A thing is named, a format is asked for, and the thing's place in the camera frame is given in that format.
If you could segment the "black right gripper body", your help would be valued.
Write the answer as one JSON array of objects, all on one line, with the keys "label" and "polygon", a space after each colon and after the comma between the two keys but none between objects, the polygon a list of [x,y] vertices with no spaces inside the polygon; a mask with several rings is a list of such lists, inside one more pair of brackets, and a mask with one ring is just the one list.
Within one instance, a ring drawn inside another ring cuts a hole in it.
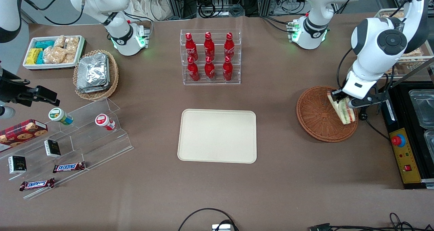
[{"label": "black right gripper body", "polygon": [[29,90],[27,87],[31,82],[22,79],[17,75],[1,68],[0,81],[0,100],[4,103],[15,103],[15,96],[19,93],[25,93]]}]

